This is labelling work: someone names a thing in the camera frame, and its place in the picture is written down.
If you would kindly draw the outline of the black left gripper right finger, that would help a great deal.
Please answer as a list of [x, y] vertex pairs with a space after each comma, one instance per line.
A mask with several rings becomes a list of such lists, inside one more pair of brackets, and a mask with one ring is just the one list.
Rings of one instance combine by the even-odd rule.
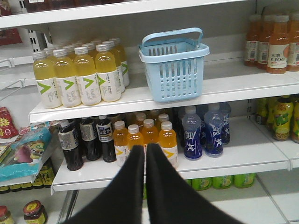
[[146, 152], [146, 190], [152, 224], [239, 224], [197, 193], [170, 164], [158, 144]]

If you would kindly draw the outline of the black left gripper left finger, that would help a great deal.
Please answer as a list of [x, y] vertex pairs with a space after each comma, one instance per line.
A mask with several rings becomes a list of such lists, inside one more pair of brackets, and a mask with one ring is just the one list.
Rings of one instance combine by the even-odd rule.
[[110, 184], [66, 224], [140, 224], [144, 182], [144, 149], [133, 146]]

